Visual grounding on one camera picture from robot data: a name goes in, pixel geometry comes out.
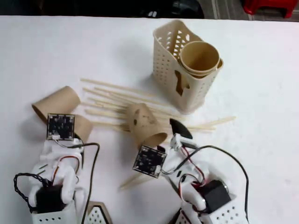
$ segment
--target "beige plastic caddy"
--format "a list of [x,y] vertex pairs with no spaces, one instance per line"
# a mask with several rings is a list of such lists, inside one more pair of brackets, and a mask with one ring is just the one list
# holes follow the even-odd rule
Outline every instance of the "beige plastic caddy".
[[223,61],[180,20],[154,31],[153,77],[183,114],[200,107]]

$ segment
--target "paper cup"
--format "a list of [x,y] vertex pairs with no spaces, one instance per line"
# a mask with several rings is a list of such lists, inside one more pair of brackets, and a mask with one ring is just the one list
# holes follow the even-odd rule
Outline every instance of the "paper cup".
[[130,105],[127,110],[127,121],[138,149],[142,145],[156,147],[167,138],[167,133],[163,131],[146,104]]
[[220,57],[217,49],[211,44],[194,41],[182,48],[180,61],[189,73],[207,75],[216,70]]

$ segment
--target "perforated plastic container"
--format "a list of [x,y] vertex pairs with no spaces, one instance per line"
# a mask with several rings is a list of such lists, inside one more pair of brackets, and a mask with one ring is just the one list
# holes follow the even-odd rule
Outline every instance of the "perforated plastic container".
[[189,114],[200,107],[216,78],[216,70],[199,77],[189,74],[179,61],[181,49],[189,42],[203,41],[180,20],[174,20],[154,31],[153,77],[167,92],[181,113]]

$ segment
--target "black circuit board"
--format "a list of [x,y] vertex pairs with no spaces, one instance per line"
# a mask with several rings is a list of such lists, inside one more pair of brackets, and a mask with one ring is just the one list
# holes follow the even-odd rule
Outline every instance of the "black circuit board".
[[60,135],[57,140],[74,140],[75,115],[48,114],[47,139],[52,140],[52,135]]
[[165,152],[147,146],[141,146],[133,170],[158,178],[165,158]]

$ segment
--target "white table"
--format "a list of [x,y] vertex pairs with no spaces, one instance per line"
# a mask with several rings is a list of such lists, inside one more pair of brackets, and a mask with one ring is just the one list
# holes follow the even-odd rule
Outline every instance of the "white table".
[[[2,223],[30,223],[26,203],[13,188],[18,172],[30,171],[45,139],[45,125],[31,103],[69,85],[84,99],[80,77],[103,80],[164,95],[150,78],[155,28],[167,19],[92,17],[0,17],[0,192]],[[233,153],[250,177],[252,224],[296,223],[299,201],[299,23],[184,20],[213,44],[224,68],[189,117],[200,123],[235,115],[213,134],[195,134],[198,143]],[[79,106],[77,113],[84,114]],[[119,185],[135,172],[129,136],[95,128],[89,141],[101,144],[92,200],[102,201],[115,224],[164,224],[180,206],[160,178],[127,191]],[[95,149],[86,149],[87,169]],[[213,150],[201,158],[233,178],[243,197],[245,182],[236,164]],[[28,193],[28,183],[21,181]]]

